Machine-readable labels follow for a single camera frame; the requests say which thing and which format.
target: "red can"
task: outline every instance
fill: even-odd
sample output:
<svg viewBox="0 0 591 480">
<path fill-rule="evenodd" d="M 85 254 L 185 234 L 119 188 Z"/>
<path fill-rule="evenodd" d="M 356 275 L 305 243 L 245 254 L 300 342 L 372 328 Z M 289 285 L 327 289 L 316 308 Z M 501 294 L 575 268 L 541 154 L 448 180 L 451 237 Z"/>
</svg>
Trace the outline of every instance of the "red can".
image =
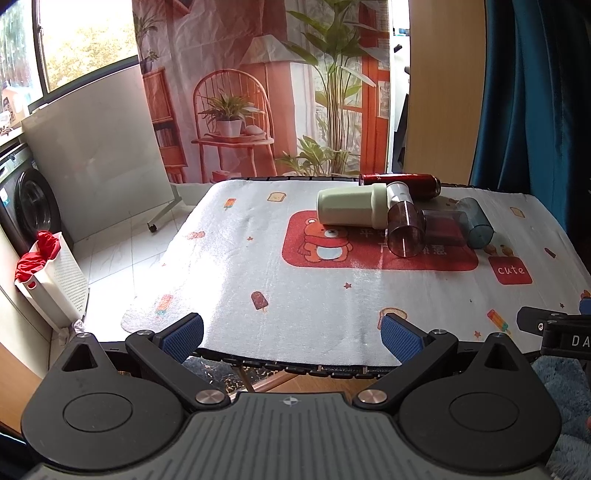
<svg viewBox="0 0 591 480">
<path fill-rule="evenodd" d="M 360 185 L 401 181 L 408 186 L 413 200 L 430 200 L 441 193 L 441 182 L 428 173 L 372 173 L 360 175 Z"/>
</svg>

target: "metal screw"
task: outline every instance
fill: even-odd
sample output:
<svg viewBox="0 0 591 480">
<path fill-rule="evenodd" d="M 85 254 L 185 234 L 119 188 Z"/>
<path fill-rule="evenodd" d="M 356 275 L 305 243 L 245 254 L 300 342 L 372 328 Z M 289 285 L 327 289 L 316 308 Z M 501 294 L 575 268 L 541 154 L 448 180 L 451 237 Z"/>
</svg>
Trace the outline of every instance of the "metal screw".
<svg viewBox="0 0 591 480">
<path fill-rule="evenodd" d="M 386 392 L 383 392 L 381 390 L 373 390 L 370 388 L 369 390 L 363 390 L 359 392 L 357 398 L 363 403 L 375 405 L 378 403 L 385 402 L 388 399 L 388 396 L 386 395 Z"/>
<path fill-rule="evenodd" d="M 223 402 L 226 396 L 219 390 L 201 390 L 195 395 L 195 400 L 204 405 L 215 405 Z"/>
</svg>

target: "washing machine door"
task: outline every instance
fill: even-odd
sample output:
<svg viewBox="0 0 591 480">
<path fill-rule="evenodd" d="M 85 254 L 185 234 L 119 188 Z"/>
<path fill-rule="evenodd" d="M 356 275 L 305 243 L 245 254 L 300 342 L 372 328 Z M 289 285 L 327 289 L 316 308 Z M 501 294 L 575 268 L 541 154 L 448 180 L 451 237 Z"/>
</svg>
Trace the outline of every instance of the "washing machine door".
<svg viewBox="0 0 591 480">
<path fill-rule="evenodd" d="M 23 236 L 35 242 L 39 230 L 61 231 L 60 210 L 51 187 L 41 173 L 29 168 L 21 173 L 14 195 L 15 213 Z"/>
</svg>

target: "bear cartoon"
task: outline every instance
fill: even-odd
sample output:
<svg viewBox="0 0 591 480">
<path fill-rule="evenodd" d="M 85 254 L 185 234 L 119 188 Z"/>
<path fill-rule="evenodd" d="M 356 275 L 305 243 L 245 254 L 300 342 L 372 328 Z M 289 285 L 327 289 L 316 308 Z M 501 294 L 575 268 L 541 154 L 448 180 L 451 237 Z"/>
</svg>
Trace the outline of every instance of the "bear cartoon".
<svg viewBox="0 0 591 480">
<path fill-rule="evenodd" d="M 349 243 L 346 228 L 324 226 L 315 218 L 306 220 L 304 244 L 300 247 L 299 253 L 304 255 L 308 262 L 342 262 L 347 259 L 351 250 L 353 245 Z"/>
</svg>

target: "blue gripper pad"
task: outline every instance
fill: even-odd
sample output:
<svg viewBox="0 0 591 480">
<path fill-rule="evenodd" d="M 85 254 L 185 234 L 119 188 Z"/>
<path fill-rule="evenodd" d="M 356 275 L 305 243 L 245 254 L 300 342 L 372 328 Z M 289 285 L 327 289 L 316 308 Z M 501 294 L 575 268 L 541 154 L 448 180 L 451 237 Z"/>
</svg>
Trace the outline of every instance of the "blue gripper pad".
<svg viewBox="0 0 591 480">
<path fill-rule="evenodd" d="M 382 343 L 402 364 L 424 348 L 422 337 L 397 322 L 391 314 L 385 315 L 382 319 L 380 331 Z"/>
<path fill-rule="evenodd" d="M 158 347 L 181 364 L 203 341 L 203 319 L 192 313 L 158 333 L 156 337 L 159 337 Z"/>
</svg>

